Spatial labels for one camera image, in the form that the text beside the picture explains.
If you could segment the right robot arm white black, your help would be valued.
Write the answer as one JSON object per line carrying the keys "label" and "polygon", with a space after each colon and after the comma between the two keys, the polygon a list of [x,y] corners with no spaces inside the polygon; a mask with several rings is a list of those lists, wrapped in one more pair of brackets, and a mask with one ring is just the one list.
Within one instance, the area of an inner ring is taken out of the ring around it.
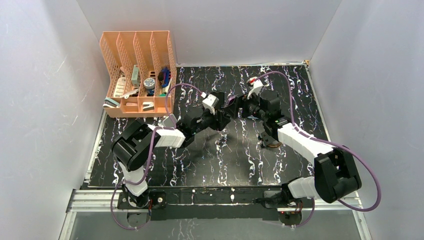
{"label": "right robot arm white black", "polygon": [[330,204],[362,187],[353,155],[342,147],[313,140],[294,126],[282,109],[277,92],[247,93],[234,98],[233,104],[243,117],[262,121],[264,131],[260,140],[265,145],[282,143],[312,164],[313,176],[298,177],[282,185],[280,198],[286,206],[295,207],[302,198],[322,199]]}

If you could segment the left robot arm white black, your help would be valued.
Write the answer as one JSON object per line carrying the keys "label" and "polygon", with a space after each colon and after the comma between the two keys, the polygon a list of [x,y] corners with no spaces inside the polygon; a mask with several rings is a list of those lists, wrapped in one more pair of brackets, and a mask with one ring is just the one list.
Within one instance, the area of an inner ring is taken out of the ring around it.
{"label": "left robot arm white black", "polygon": [[185,148],[195,135],[210,128],[222,131],[238,109],[220,103],[213,109],[205,106],[188,110],[176,123],[173,116],[165,117],[158,125],[135,120],[112,143],[111,152],[123,172],[122,191],[129,204],[135,208],[146,208],[151,202],[146,180],[146,162],[152,162],[155,148]]}

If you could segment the phone with pink case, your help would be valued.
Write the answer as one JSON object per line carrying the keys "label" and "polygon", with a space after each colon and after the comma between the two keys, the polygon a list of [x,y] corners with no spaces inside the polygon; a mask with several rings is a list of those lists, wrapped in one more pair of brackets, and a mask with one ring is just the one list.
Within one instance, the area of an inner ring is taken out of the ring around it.
{"label": "phone with pink case", "polygon": [[234,104],[234,102],[237,100],[237,96],[231,96],[231,97],[229,97],[228,98],[228,100],[225,102],[225,105],[224,105],[224,107],[225,108],[227,108],[227,107],[229,107],[229,106],[231,106],[231,105],[233,105]]}

